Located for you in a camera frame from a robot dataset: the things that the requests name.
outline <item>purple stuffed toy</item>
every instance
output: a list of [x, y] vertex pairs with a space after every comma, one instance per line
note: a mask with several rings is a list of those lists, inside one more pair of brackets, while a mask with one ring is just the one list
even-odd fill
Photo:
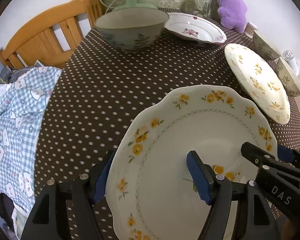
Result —
[[221, 25], [227, 29], [234, 29], [243, 33], [247, 25], [247, 6], [243, 0], [217, 0], [219, 4], [218, 14]]

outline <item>scalloped plate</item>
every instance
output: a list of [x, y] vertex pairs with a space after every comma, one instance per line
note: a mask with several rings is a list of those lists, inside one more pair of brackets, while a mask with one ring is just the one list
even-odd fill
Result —
[[[171, 91], [132, 122], [112, 162], [106, 200], [120, 240], [197, 240], [210, 207], [187, 169], [195, 150], [231, 181], [255, 179], [241, 156], [249, 141], [277, 157], [277, 141], [256, 105], [233, 89], [197, 85]], [[225, 238], [231, 239], [232, 206]]]
[[199, 44], [223, 44], [227, 40], [225, 33], [208, 20], [186, 13], [168, 13], [170, 19], [165, 28], [176, 36]]
[[279, 124], [290, 120], [290, 103], [276, 73], [251, 49], [230, 43], [225, 47], [226, 60], [245, 91], [260, 108]]

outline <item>gingham bedding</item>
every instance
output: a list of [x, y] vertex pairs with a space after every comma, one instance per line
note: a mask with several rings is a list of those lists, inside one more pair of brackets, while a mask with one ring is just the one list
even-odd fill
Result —
[[41, 122], [61, 74], [35, 67], [0, 98], [0, 192], [29, 214], [34, 205], [34, 162]]

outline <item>table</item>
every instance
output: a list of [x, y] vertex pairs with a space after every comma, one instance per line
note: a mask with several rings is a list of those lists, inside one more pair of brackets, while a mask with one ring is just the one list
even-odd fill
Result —
[[[225, 32], [225, 44], [198, 47], [164, 31], [151, 47], [131, 53], [112, 48], [92, 29], [68, 61], [47, 106], [36, 152], [36, 196], [49, 179], [63, 182], [89, 172], [107, 150], [118, 148], [138, 113], [175, 88], [223, 85], [251, 99], [228, 66], [224, 47], [252, 48], [252, 39], [211, 21]], [[278, 144], [300, 149], [300, 113], [295, 99], [289, 102], [288, 124], [266, 118]], [[72, 238], [80, 239], [71, 202], [67, 206]], [[117, 239], [106, 200], [94, 210], [105, 239]]]

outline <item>wooden bed frame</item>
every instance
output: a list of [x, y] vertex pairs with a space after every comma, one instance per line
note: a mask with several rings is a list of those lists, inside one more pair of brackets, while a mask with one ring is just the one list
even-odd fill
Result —
[[[83, 40], [77, 15], [87, 13], [91, 28], [103, 15], [100, 0], [72, 0], [48, 9], [23, 25], [11, 38], [4, 50], [0, 50], [0, 61], [11, 68], [22, 68], [19, 56], [32, 66], [36, 60], [43, 64], [64, 68], [76, 47]], [[63, 51], [52, 26], [60, 24], [70, 50]]]

